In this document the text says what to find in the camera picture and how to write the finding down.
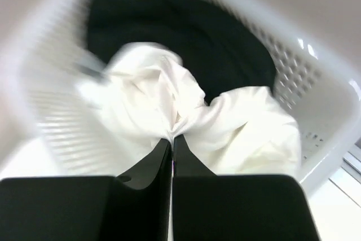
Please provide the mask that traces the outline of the white tank top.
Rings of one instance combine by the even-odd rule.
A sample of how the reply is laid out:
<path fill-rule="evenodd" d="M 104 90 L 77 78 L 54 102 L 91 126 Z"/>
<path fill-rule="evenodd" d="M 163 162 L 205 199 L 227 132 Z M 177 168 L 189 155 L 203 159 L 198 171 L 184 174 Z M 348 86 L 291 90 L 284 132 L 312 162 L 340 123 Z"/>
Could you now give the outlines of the white tank top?
<path fill-rule="evenodd" d="M 94 79 L 87 98 L 104 127 L 140 159 L 158 140 L 184 136 L 218 176 L 282 174 L 301 164 L 296 120 L 267 87 L 225 91 L 210 103 L 179 55 L 155 43 L 121 47 L 109 64 L 88 53 L 78 62 Z"/>

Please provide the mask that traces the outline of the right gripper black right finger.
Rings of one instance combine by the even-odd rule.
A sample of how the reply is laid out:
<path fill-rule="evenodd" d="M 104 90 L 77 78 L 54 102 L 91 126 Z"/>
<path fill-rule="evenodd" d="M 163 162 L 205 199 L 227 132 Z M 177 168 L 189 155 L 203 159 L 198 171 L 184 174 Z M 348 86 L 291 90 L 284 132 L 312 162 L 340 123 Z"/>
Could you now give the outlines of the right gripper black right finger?
<path fill-rule="evenodd" d="M 218 176 L 174 141 L 174 240 L 319 240 L 305 193 L 282 174 Z"/>

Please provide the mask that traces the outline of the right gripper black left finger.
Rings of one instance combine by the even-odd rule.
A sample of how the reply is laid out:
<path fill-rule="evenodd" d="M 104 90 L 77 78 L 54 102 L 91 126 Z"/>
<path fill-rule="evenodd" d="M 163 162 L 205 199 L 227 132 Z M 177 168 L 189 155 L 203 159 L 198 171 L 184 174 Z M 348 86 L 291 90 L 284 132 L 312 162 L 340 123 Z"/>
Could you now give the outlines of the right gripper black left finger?
<path fill-rule="evenodd" d="M 171 146 L 121 175 L 1 181 L 2 240 L 167 240 Z"/>

